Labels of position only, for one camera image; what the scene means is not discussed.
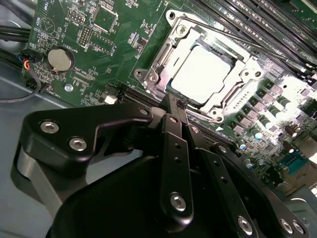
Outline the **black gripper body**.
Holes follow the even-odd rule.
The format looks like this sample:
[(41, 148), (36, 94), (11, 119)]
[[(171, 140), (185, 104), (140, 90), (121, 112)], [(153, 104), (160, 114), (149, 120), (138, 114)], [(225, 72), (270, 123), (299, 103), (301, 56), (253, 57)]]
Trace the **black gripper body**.
[(53, 238), (237, 238), (220, 200), (197, 172), (191, 172), (194, 217), (182, 231), (166, 230), (159, 209), (161, 162), (143, 157), (70, 196), (51, 226)]

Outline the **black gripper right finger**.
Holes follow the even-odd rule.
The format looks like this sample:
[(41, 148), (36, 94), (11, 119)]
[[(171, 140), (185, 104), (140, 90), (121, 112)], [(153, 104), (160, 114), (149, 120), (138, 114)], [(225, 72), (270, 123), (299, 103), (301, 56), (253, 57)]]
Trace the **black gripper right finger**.
[(216, 238), (308, 238), (295, 214), (222, 143), (209, 146), (199, 128), (187, 120), (186, 104), (177, 110), (189, 142), (190, 161), (201, 175), (195, 202)]

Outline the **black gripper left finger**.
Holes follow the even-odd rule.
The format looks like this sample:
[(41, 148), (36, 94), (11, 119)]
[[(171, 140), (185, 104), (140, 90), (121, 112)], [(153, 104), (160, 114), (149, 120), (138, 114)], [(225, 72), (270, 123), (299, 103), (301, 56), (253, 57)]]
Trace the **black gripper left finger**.
[(190, 150), (176, 101), (38, 111), (22, 123), (15, 168), (52, 215), (79, 190), (143, 157), (161, 162), (159, 209), (166, 226), (194, 217)]

